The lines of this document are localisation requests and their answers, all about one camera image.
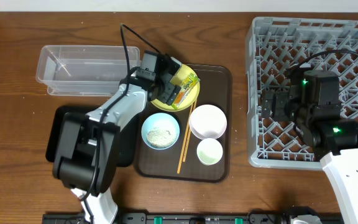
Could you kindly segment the pile of rice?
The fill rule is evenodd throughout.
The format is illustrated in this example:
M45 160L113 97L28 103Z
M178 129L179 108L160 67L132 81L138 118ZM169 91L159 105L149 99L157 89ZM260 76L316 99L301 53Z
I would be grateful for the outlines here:
M147 142L154 148L163 149L170 147L176 140L174 129L152 128L146 135Z

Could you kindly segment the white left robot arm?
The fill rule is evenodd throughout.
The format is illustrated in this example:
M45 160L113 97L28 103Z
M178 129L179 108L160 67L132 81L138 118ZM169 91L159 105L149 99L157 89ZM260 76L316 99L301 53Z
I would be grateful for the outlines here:
M141 65L128 68L117 92L102 106L63 117L53 161L53 176L80 200L89 223L113 223L118 206L110 185L126 125L147 103L171 105L180 91L174 81L183 64L169 55L146 51Z

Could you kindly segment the light blue bowl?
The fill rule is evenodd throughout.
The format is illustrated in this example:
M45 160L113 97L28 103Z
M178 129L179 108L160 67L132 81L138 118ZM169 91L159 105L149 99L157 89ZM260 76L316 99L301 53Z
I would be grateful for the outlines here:
M168 148L163 148L163 149L157 149L152 147L146 140L146 135L147 133L152 129L152 128L165 128L165 129L174 129L177 137L175 142L170 146L172 147L178 140L179 136L180 136L180 126L178 121L170 114L167 113L155 113L153 115L150 115L142 124L142 128L141 128L141 136L142 136L142 140L143 142L146 143L146 145L148 145L148 147L151 147L152 149L156 149L156 150L165 150Z

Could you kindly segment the small white cup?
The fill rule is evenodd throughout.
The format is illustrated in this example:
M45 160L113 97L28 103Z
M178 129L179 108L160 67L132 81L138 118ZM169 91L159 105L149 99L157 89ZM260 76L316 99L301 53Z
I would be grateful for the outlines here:
M223 157L223 147L218 140L207 138L198 144L196 154L202 164L211 166L217 164Z

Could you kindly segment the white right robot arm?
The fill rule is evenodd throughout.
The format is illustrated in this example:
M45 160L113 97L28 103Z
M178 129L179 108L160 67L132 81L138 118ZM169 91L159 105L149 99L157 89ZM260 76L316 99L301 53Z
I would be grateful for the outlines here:
M344 223L358 223L358 122L341 117L339 77L322 70L289 77L288 91L262 93L262 117L293 123L327 175Z

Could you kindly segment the green snack wrapper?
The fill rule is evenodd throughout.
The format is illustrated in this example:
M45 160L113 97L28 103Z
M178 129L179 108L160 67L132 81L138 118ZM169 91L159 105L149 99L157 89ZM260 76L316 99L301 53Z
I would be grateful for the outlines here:
M185 100L187 95L200 82L200 79L194 73L189 74L180 84L181 90L177 94L174 102L172 103L172 107L174 109L178 109L181 103Z

